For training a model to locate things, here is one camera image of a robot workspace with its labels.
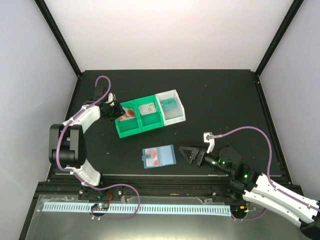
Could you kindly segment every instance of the black tabletop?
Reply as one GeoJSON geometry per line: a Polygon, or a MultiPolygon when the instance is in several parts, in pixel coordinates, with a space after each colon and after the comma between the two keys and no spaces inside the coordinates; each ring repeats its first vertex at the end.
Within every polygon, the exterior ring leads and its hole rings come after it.
{"type": "MultiPolygon", "coordinates": [[[[179,146],[201,145],[203,133],[226,133],[241,126],[269,131],[250,70],[87,70],[73,108],[75,114],[94,93],[96,78],[111,79],[111,92],[126,102],[176,89],[184,106],[186,121],[119,138],[114,122],[100,119],[85,133],[87,158],[105,175],[220,175],[206,166],[189,165],[179,146]],[[144,169],[142,149],[174,145],[176,165],[144,169]]],[[[99,85],[107,86],[101,79],[99,85]]],[[[268,145],[254,130],[242,130],[217,139],[213,152],[232,146],[242,161],[266,173],[268,145]]],[[[271,174],[280,175],[277,157],[272,156],[271,174]]]]}

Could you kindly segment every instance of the black frame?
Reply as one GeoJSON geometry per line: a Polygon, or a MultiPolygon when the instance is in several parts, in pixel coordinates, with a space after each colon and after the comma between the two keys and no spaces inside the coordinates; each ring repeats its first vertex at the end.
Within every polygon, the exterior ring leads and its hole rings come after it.
{"type": "MultiPolygon", "coordinates": [[[[77,76],[77,82],[72,94],[69,108],[66,114],[66,120],[72,117],[72,111],[75,106],[75,102],[79,93],[80,84],[82,81],[82,72],[79,69],[76,60],[74,59],[64,37],[62,36],[53,16],[50,13],[44,0],[34,0],[41,11],[44,19],[46,20],[48,26],[52,30],[58,44],[60,45],[63,53],[65,54],[67,60],[69,61],[74,73],[77,76]]],[[[273,37],[266,53],[264,54],[258,68],[255,71],[255,86],[260,99],[261,107],[263,109],[264,117],[268,126],[268,130],[271,135],[271,140],[274,146],[274,151],[278,159],[278,164],[282,173],[282,176],[273,177],[272,179],[277,183],[291,189],[292,191],[303,195],[300,186],[292,185],[292,179],[281,149],[279,138],[268,108],[268,104],[265,98],[264,91],[260,82],[260,75],[268,64],[272,54],[280,43],[282,37],[284,36],[286,30],[288,29],[290,23],[298,12],[300,6],[304,0],[293,0],[287,14],[285,15],[280,27],[278,28],[275,36],[273,37]]],[[[81,184],[77,179],[71,175],[56,175],[54,174],[55,167],[51,165],[47,180],[45,182],[39,182],[36,188],[35,194],[31,201],[29,211],[27,213],[20,240],[24,240],[28,233],[28,228],[30,226],[33,212],[35,210],[39,195],[78,195],[81,188],[81,184]]],[[[111,184],[115,183],[127,183],[133,185],[143,196],[168,196],[168,195],[180,195],[180,196],[197,196],[197,197],[212,197],[213,192],[219,192],[220,189],[225,189],[229,183],[228,177],[193,177],[192,180],[188,178],[181,178],[177,180],[176,177],[144,177],[143,180],[137,180],[135,177],[131,176],[108,176],[106,178],[107,182],[111,184]]],[[[118,190],[114,190],[114,196],[117,195],[118,190]]],[[[129,189],[125,189],[126,196],[133,196],[134,193],[129,189]]],[[[213,197],[216,202],[219,201],[219,197],[213,197]]],[[[238,203],[226,202],[226,204],[234,205],[238,203]]]]}

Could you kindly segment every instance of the white container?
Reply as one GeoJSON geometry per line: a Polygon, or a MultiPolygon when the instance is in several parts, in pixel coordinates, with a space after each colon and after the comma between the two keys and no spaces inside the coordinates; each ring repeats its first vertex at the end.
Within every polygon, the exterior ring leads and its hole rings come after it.
{"type": "Polygon", "coordinates": [[[182,105],[176,90],[157,93],[155,97],[160,106],[160,110],[161,110],[161,114],[162,114],[165,126],[168,126],[171,124],[177,124],[186,120],[185,108],[182,105]],[[168,99],[174,99],[177,107],[163,109],[160,102],[168,99]]]}

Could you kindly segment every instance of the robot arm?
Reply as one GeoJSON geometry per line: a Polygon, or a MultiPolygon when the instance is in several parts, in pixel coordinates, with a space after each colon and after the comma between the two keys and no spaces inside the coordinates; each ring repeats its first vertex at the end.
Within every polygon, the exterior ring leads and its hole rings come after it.
{"type": "Polygon", "coordinates": [[[301,232],[313,240],[320,239],[320,203],[299,195],[269,180],[268,176],[255,171],[241,162],[241,156],[232,147],[223,147],[218,156],[212,153],[215,138],[211,132],[203,134],[204,142],[209,143],[208,149],[181,146],[179,151],[187,161],[198,166],[206,164],[213,171],[229,176],[229,196],[258,204],[273,211],[299,227],[301,232]]]}
{"type": "Polygon", "coordinates": [[[50,127],[50,162],[54,165],[57,163],[57,143],[63,128],[68,125],[60,145],[59,162],[70,174],[76,174],[80,177],[84,186],[88,186],[87,184],[98,186],[101,178],[101,174],[87,160],[84,133],[95,121],[102,117],[113,121],[125,114],[113,93],[109,93],[103,100],[92,105],[105,92],[106,89],[104,87],[96,87],[94,98],[85,102],[78,113],[62,124],[53,124],[50,127]]]}

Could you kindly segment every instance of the white wall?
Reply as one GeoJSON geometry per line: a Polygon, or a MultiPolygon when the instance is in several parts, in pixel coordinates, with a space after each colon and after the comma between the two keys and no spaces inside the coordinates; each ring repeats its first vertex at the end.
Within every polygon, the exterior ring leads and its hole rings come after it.
{"type": "Polygon", "coordinates": [[[33,0],[0,7],[0,233],[19,238],[49,170],[48,135],[64,120],[76,76],[33,0]]]}
{"type": "Polygon", "coordinates": [[[304,1],[261,75],[295,184],[320,200],[320,1],[304,1]]]}
{"type": "Polygon", "coordinates": [[[293,0],[46,0],[80,69],[251,69],[293,0]]]}

